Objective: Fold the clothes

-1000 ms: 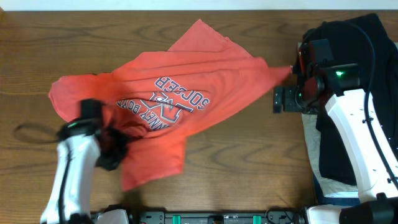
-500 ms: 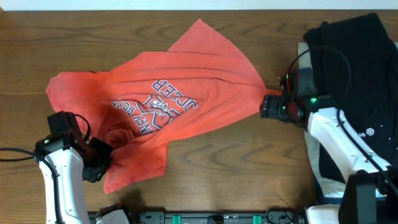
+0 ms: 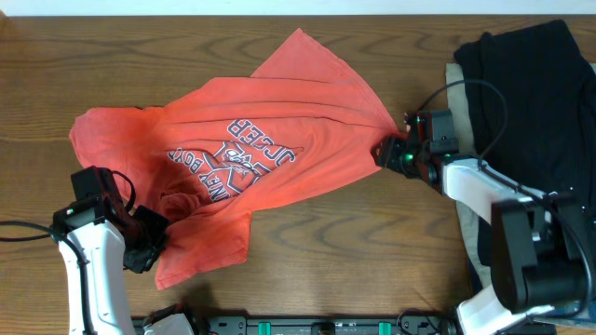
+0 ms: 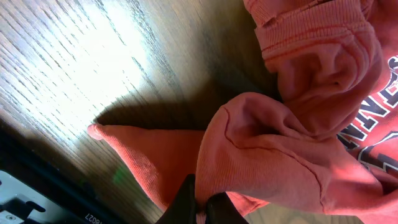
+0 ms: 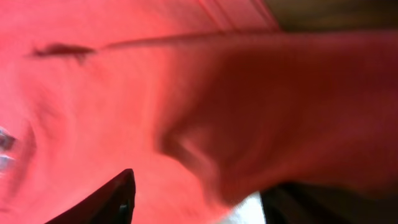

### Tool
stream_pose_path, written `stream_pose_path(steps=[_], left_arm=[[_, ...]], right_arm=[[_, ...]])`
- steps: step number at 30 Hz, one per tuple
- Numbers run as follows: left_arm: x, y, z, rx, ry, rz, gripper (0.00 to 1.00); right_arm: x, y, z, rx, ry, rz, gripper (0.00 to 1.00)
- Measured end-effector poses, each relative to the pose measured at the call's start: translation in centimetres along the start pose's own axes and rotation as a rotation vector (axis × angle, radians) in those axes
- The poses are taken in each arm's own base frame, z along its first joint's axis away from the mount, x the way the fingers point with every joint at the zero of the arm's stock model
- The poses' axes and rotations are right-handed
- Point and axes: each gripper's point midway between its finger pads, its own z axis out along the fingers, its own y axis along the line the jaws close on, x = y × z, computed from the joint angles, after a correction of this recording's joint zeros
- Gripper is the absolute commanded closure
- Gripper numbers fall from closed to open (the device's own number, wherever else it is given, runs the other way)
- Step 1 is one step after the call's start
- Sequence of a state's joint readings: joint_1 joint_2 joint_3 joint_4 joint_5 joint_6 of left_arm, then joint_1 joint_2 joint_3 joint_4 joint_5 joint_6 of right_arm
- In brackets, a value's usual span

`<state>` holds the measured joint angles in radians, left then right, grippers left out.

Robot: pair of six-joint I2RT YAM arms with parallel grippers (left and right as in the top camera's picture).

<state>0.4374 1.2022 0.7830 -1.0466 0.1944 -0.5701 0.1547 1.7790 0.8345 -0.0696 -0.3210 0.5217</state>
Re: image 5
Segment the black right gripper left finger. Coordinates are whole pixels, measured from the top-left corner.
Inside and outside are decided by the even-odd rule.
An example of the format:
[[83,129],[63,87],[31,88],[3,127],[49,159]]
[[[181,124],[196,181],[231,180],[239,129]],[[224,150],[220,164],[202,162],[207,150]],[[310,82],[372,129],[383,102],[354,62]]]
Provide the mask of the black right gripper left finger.
[[125,169],[86,199],[46,224],[131,224],[136,183]]

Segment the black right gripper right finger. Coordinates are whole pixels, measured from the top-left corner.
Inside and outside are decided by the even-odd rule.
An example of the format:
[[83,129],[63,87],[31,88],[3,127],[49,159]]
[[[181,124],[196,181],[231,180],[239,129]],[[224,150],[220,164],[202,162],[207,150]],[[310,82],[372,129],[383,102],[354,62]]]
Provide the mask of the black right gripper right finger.
[[260,193],[266,223],[397,224],[397,197],[370,199],[346,190],[281,184]]

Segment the red printed t-shirt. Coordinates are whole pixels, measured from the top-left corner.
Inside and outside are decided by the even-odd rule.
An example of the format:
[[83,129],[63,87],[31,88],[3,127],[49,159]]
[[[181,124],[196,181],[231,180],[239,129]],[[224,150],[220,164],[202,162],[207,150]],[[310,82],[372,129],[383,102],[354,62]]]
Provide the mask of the red printed t-shirt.
[[397,2],[2,1],[1,222],[125,169],[131,223],[281,184],[397,197]]

